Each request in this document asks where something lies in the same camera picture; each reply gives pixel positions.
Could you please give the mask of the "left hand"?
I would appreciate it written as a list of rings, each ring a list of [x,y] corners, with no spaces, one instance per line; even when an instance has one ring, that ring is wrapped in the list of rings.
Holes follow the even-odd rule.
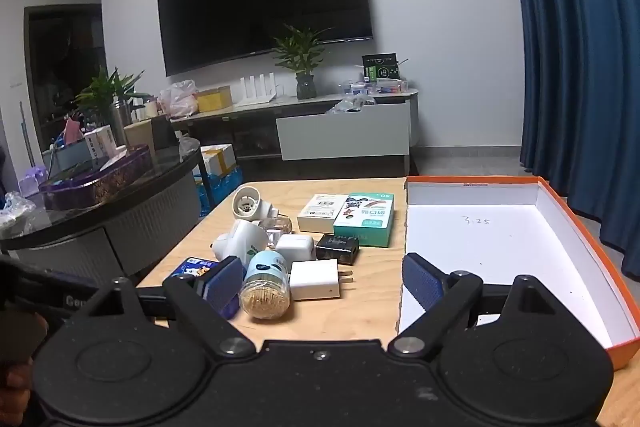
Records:
[[[32,359],[15,364],[1,372],[0,423],[19,426],[32,393]]]

